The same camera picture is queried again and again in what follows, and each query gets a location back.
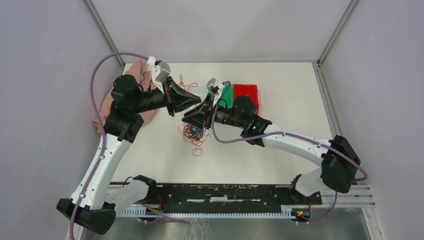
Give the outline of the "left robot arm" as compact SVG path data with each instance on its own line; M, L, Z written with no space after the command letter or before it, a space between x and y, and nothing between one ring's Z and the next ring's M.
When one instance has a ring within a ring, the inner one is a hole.
M170 116L182 112L202 100L168 76L162 89L144 91L135 77L119 76L113 83L110 114L101 129L97 152L80 185L69 198L61 198L56 208L70 220L96 234L109 231L115 218L130 205L156 200L156 181L137 176L125 187L107 194L116 169L134 142L144 123L141 113L166 108Z

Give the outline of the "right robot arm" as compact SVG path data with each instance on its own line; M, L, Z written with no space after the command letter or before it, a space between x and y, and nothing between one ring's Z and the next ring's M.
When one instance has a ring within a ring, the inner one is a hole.
M215 124L241 128L239 141L263 148L283 150L304 158L317 169L298 174L289 187L289 199L302 204L316 192L333 190L346 194L356 182L361 164L346 138L310 137L286 130L257 114L257 106L248 96L235 98L232 107L214 104L208 96L199 106L186 112L182 122L199 129L215 130Z

